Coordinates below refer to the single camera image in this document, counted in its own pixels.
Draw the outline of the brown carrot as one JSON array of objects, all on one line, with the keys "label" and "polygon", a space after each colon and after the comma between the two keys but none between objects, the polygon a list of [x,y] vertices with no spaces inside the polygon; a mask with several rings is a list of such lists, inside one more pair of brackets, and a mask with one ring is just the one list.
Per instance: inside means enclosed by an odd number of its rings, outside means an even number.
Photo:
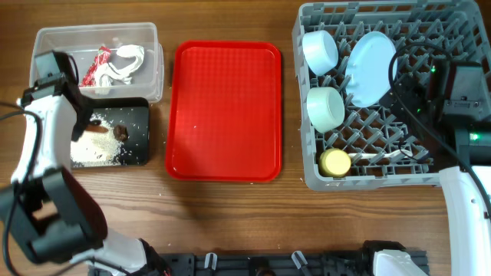
[{"label": "brown carrot", "polygon": [[106,128],[105,126],[93,125],[93,124],[89,124],[85,130],[87,132],[92,132],[92,133],[107,133],[108,132],[108,128]]}]

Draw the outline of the mint green bowl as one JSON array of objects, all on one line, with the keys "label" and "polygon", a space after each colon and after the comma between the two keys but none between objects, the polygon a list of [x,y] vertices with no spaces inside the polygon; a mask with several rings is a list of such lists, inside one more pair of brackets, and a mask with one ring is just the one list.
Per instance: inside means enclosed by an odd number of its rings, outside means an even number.
[{"label": "mint green bowl", "polygon": [[327,133],[344,122],[344,101],[333,87],[313,87],[306,104],[308,118],[319,133]]}]

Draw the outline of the light blue bowl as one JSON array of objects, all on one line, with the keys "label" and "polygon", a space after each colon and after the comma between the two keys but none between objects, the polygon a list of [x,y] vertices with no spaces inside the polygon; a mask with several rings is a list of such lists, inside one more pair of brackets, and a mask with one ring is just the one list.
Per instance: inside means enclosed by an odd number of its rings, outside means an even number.
[{"label": "light blue bowl", "polygon": [[307,65],[315,75],[324,75],[337,66],[338,48],[327,31],[306,33],[302,38],[302,47]]}]

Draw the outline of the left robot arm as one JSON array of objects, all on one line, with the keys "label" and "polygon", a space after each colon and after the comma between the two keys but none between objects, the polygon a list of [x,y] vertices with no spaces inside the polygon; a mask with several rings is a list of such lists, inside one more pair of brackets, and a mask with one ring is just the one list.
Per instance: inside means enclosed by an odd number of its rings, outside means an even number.
[{"label": "left robot arm", "polygon": [[1,190],[2,253],[13,275],[8,239],[34,264],[86,263],[112,275],[158,275],[166,264],[144,240],[113,232],[99,205],[71,174],[70,148],[92,106],[65,74],[28,88],[15,115],[26,119],[23,150],[10,186]]}]

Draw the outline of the light blue plate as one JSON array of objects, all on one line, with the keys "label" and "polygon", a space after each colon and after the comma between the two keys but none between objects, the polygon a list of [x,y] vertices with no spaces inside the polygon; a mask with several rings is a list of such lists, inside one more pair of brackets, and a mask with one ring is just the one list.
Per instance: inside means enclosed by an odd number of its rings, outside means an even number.
[{"label": "light blue plate", "polygon": [[345,76],[350,77],[345,88],[356,107],[376,104],[389,90],[388,69],[396,53],[388,36],[371,31],[354,46],[348,58]]}]

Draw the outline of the white plastic spoon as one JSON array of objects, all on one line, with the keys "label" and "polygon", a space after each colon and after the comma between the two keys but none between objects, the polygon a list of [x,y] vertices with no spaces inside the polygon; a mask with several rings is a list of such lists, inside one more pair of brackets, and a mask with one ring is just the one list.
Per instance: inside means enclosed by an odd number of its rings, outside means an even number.
[{"label": "white plastic spoon", "polygon": [[399,155],[406,156],[407,158],[413,156],[412,152],[406,149],[397,149],[392,153],[349,153],[348,154],[348,156],[351,159],[373,159],[377,156],[381,157],[382,159],[390,159]]}]

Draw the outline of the red snack wrapper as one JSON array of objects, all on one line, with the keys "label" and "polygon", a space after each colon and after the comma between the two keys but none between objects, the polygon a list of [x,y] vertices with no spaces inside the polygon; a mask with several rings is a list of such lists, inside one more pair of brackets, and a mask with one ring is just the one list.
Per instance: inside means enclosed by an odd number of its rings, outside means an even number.
[{"label": "red snack wrapper", "polygon": [[111,50],[104,46],[101,46],[97,50],[97,54],[94,58],[94,62],[88,68],[87,73],[84,75],[80,87],[95,87],[94,72],[100,65],[106,64],[108,62],[110,55],[111,55]]}]

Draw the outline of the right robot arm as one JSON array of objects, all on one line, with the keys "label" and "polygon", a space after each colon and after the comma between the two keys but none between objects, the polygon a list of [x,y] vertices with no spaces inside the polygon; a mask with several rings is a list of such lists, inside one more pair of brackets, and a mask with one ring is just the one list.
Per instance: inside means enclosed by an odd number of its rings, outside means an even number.
[{"label": "right robot arm", "polygon": [[476,62],[436,59],[430,81],[395,80],[389,109],[428,150],[438,170],[450,233],[451,273],[490,273],[490,96]]}]

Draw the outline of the yellow plastic cup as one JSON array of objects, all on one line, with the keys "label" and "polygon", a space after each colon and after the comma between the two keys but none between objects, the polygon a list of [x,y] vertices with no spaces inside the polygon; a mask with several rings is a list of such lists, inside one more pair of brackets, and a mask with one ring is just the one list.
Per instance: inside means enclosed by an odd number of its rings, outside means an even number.
[{"label": "yellow plastic cup", "polygon": [[351,168],[351,158],[340,149],[327,149],[319,158],[319,171],[324,176],[342,177]]}]

